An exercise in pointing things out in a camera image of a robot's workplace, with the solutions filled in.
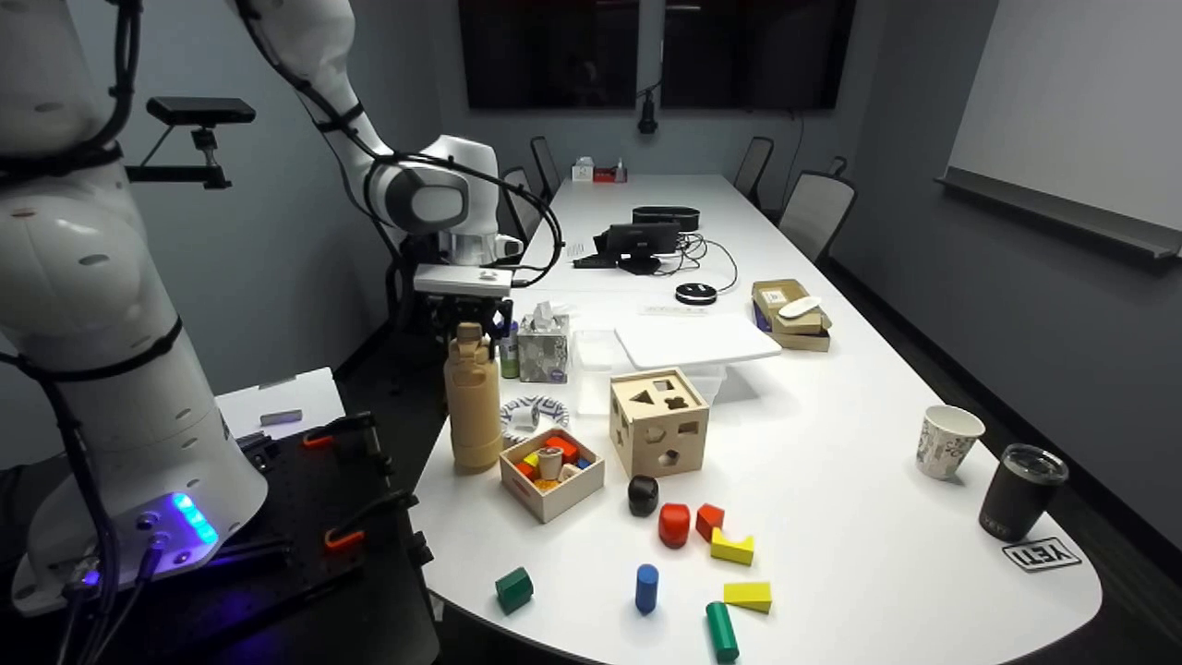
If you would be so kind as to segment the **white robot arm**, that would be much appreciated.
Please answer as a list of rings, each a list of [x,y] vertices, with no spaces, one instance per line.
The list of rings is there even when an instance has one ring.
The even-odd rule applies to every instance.
[[[497,152],[451,132],[419,152],[382,141],[349,74],[350,0],[231,2],[372,223],[435,235],[451,266],[497,261]],[[147,251],[122,127],[90,97],[67,0],[0,0],[0,334],[71,458],[13,580],[26,617],[199,569],[271,497]]]

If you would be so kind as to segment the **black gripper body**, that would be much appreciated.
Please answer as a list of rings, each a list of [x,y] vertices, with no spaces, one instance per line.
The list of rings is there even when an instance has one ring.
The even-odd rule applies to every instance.
[[[510,294],[429,294],[424,327],[432,341],[451,341],[462,322],[472,322],[489,341],[502,341],[513,324]]]

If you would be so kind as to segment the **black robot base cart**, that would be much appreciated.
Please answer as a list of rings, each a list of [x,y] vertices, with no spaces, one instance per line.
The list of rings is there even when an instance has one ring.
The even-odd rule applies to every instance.
[[[377,433],[264,444],[271,497],[199,571],[153,580],[105,665],[432,665],[412,496]]]

